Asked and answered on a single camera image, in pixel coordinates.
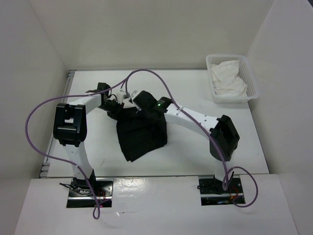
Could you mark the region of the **white cloth in basket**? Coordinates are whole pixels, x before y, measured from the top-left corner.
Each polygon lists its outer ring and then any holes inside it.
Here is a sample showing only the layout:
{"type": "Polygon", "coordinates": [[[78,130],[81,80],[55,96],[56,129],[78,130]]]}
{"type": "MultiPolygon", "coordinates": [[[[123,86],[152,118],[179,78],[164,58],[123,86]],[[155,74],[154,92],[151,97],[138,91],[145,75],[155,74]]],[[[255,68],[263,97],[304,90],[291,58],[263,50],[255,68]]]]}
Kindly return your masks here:
{"type": "Polygon", "coordinates": [[[247,97],[247,85],[239,74],[240,61],[231,60],[211,65],[214,92],[220,97],[247,97]]]}

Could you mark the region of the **black pleated skirt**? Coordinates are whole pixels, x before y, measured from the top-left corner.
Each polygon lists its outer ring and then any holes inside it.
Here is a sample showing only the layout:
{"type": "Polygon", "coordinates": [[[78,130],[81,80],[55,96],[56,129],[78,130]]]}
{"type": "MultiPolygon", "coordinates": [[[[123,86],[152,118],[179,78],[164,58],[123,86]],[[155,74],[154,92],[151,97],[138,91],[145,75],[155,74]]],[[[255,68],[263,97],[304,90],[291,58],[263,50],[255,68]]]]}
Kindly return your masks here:
{"type": "Polygon", "coordinates": [[[134,162],[167,144],[167,123],[164,116],[153,119],[145,112],[131,107],[122,109],[116,120],[119,145],[127,161],[134,162]]]}

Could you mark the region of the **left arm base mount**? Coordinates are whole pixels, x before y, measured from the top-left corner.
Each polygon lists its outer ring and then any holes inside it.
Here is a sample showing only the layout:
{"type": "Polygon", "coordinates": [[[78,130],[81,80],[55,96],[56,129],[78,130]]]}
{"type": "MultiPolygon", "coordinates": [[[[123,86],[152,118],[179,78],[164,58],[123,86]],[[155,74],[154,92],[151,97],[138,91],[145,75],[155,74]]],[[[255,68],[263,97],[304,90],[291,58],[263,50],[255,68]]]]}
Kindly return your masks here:
{"type": "MultiPolygon", "coordinates": [[[[113,180],[91,179],[90,184],[101,208],[112,206],[113,180]]],[[[67,208],[94,208],[96,201],[85,180],[72,179],[70,183],[59,183],[68,189],[67,208]]]]}

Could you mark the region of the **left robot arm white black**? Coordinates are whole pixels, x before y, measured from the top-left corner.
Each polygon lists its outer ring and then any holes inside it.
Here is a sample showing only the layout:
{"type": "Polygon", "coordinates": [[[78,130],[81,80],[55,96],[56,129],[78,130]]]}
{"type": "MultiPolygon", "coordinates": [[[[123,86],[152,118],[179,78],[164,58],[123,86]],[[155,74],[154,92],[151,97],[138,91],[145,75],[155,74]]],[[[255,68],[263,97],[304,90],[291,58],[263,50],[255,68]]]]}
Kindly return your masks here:
{"type": "Polygon", "coordinates": [[[84,141],[87,137],[87,114],[99,108],[113,118],[124,106],[124,99],[130,94],[119,90],[111,93],[112,88],[99,82],[97,89],[88,90],[86,95],[70,103],[59,103],[56,107],[53,136],[65,149],[69,161],[72,162],[73,181],[71,187],[81,190],[85,195],[93,195],[97,191],[97,181],[91,167],[84,141]]]}

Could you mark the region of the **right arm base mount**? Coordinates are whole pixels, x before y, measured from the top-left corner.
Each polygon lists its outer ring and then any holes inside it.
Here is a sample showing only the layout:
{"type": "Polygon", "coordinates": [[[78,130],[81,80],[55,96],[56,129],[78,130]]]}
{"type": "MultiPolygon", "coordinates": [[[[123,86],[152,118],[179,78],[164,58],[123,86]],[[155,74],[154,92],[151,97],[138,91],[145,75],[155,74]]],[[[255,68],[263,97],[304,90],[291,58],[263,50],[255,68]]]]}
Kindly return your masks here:
{"type": "Polygon", "coordinates": [[[220,181],[213,176],[199,177],[197,189],[200,191],[202,206],[243,205],[245,198],[239,177],[231,179],[227,190],[223,190],[220,181]]]}

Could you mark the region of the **white plastic basket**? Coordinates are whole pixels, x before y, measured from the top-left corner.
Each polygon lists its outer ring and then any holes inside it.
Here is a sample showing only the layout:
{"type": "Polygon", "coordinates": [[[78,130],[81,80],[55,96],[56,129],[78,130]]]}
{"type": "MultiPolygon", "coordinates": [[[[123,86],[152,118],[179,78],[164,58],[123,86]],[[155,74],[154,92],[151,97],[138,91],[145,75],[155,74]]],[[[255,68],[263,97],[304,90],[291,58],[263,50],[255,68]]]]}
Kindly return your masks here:
{"type": "Polygon", "coordinates": [[[206,64],[208,70],[208,77],[209,82],[212,90],[213,100],[216,103],[241,103],[241,102],[248,102],[252,99],[257,99],[260,95],[259,90],[257,88],[255,76],[252,72],[252,67],[249,64],[249,60],[242,55],[238,54],[211,54],[206,56],[206,64]],[[243,79],[243,81],[247,85],[246,94],[247,97],[220,97],[217,96],[214,92],[213,82],[212,82],[212,74],[210,70],[210,66],[219,65],[225,61],[231,60],[239,60],[240,61],[240,68],[238,76],[243,79]]]}

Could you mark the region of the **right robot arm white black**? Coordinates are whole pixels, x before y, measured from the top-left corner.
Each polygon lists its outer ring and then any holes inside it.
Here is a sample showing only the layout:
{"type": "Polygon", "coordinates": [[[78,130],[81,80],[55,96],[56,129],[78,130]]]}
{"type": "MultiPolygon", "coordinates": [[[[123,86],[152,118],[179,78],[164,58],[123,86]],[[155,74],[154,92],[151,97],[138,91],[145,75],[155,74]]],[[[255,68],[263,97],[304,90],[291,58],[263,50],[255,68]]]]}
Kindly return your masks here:
{"type": "Polygon", "coordinates": [[[134,91],[131,94],[131,102],[151,119],[164,119],[208,139],[210,154],[219,162],[214,174],[214,187],[219,192],[226,192],[231,187],[233,173],[228,172],[230,168],[227,163],[231,161],[233,152],[238,147],[240,136],[230,117],[201,114],[179,106],[167,97],[156,100],[147,91],[134,91]]]}

